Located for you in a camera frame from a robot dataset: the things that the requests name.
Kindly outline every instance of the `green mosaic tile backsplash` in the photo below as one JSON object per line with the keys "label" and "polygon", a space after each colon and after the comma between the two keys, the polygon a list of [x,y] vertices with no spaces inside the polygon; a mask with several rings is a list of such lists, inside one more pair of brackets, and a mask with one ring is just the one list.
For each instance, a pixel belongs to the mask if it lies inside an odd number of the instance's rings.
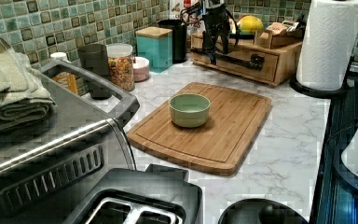
{"label": "green mosaic tile backsplash", "polygon": [[[227,0],[235,18],[291,20],[310,10],[310,0]],[[0,0],[0,36],[33,67],[63,51],[78,65],[76,49],[90,43],[135,45],[135,31],[168,18],[169,0]],[[358,62],[358,38],[353,49]]]}

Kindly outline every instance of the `black stovetop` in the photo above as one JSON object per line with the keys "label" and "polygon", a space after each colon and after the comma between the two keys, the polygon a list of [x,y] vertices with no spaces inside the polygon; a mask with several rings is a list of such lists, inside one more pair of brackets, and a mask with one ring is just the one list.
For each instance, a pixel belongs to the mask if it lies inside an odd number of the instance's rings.
{"label": "black stovetop", "polygon": [[358,223],[358,191],[335,171],[337,146],[348,144],[358,127],[358,74],[350,74],[346,94],[332,98],[313,207],[312,224]]}

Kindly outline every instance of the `glass jar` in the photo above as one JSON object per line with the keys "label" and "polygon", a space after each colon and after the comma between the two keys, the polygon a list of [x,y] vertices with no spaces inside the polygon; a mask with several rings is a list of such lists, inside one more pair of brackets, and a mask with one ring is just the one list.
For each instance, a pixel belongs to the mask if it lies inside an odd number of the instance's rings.
{"label": "glass jar", "polygon": [[128,44],[107,45],[110,80],[126,91],[135,87],[132,67],[132,46]]}

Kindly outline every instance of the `green dish towel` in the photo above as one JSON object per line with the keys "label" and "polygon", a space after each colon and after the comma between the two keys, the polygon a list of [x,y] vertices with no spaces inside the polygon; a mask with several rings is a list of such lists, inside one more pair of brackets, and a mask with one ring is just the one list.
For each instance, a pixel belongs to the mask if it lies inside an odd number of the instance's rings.
{"label": "green dish towel", "polygon": [[55,111],[41,76],[27,56],[16,53],[0,37],[0,131],[34,123]]}

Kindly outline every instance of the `paper towel roll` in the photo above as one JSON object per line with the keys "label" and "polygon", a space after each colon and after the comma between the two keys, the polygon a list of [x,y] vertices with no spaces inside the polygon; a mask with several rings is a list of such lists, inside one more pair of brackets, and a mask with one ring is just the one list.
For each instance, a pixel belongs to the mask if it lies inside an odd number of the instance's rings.
{"label": "paper towel roll", "polygon": [[296,73],[317,91],[341,88],[358,33],[358,0],[312,0]]}

